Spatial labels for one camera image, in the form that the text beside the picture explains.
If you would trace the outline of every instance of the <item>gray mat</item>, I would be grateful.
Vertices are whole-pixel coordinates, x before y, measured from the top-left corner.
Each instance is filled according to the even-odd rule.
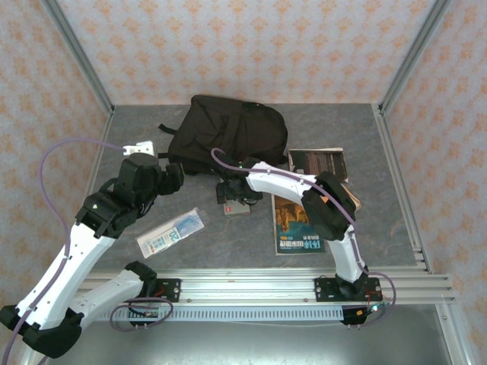
[[[368,265],[414,265],[406,226],[380,142],[371,106],[368,104],[277,104],[285,118],[288,148],[343,147],[349,173],[348,188],[361,200],[356,214],[358,244]],[[172,136],[158,125],[177,128],[189,106],[118,106],[108,142],[124,145],[152,140],[166,151]],[[117,176],[123,156],[106,149],[94,188]],[[120,269],[141,260],[161,268],[302,268],[333,267],[328,252],[310,255],[276,255],[269,195],[251,208],[248,216],[227,218],[216,204],[216,176],[187,176],[178,193],[156,200],[143,219],[127,228],[113,247],[98,261],[98,269]],[[199,208],[209,222],[200,231],[168,250],[143,259],[135,238],[156,226]]]

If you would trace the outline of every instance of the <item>black mounting plate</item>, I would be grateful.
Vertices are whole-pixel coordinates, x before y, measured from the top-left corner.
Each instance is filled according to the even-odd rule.
[[[377,290],[380,287],[379,279],[367,278],[363,294],[359,294],[355,297],[354,301],[367,302],[369,301],[368,293],[371,293],[371,302],[382,301],[382,291]],[[338,283],[335,278],[317,278],[314,279],[314,293],[317,298],[317,302],[349,302],[339,290]]]
[[[155,297],[166,298],[171,303],[180,301],[181,279],[156,279]]]

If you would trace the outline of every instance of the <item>white plastic casing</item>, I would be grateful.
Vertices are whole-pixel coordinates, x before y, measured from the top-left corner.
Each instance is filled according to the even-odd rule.
[[[353,226],[350,226],[345,232],[345,237],[341,241],[328,241],[329,248],[335,259],[336,274],[350,283],[356,281],[362,274],[362,270],[357,265],[357,259],[353,253],[353,243],[350,239],[350,235],[352,235],[355,242],[357,242],[353,230]],[[364,267],[365,263],[364,260],[361,259],[359,251],[358,257],[360,258],[359,262],[362,267]]]
[[[81,320],[83,331],[107,310],[114,309],[120,303],[137,297],[144,283],[133,271],[123,270],[114,279],[73,299],[69,308],[76,313],[83,313]]]
[[[287,174],[299,178],[302,180],[302,182],[298,182],[291,177],[276,175],[271,172],[273,170],[282,170],[272,167],[265,162],[256,163],[252,168],[264,169],[270,172],[249,173],[247,182],[252,190],[256,192],[268,192],[269,194],[278,195],[301,206],[303,205],[301,202],[303,193],[311,189],[311,186],[304,183],[304,181],[306,180],[312,183],[316,182],[315,175],[300,175],[286,171]],[[355,259],[355,255],[353,253],[352,241],[350,240],[349,236],[352,231],[353,227],[350,226],[347,229],[343,240],[328,241],[333,258],[335,259],[336,274],[342,279],[351,283],[360,278],[362,273],[361,269],[357,265],[357,260]],[[362,266],[364,266],[362,259],[360,259],[360,263]]]
[[[253,169],[264,169],[268,171],[282,171],[277,167],[272,167],[265,162],[256,163]],[[300,175],[297,173],[286,173],[296,176],[299,179],[308,180],[312,183],[316,182],[315,175]],[[269,194],[274,194],[291,200],[292,202],[303,205],[301,203],[301,198],[303,198],[303,193],[309,190],[311,187],[308,184],[301,183],[293,180],[290,177],[276,175],[274,173],[249,173],[247,177],[247,182],[250,188],[255,192],[268,192]]]
[[[74,225],[71,229],[71,252],[69,254],[71,258],[66,262],[64,270],[54,285],[37,304],[37,309],[27,317],[26,322],[30,325],[38,323],[40,329],[51,329],[58,326],[65,318],[66,310],[86,275],[113,242],[115,242],[114,238],[105,236],[95,238],[94,231],[84,224]],[[63,257],[64,248],[56,256],[36,287],[17,305],[20,317],[25,314],[29,305],[54,276]]]

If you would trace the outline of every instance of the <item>backpack strap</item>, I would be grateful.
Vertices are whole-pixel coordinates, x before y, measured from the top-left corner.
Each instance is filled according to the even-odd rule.
[[[167,133],[167,134],[169,134],[169,135],[175,135],[175,134],[176,134],[176,132],[177,132],[177,129],[172,129],[172,128],[169,128],[169,127],[165,126],[165,125],[164,125],[164,124],[162,124],[162,123],[159,125],[159,129],[160,129],[162,132]]]

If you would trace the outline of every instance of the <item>white cable organizer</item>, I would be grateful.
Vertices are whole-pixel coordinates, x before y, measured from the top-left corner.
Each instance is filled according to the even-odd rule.
[[[155,322],[169,312],[168,306],[137,309],[140,313],[150,313],[151,317],[141,317],[121,308],[113,315],[114,321]],[[97,321],[109,321],[111,311],[98,317]],[[308,322],[342,321],[341,306],[174,306],[169,322]]]

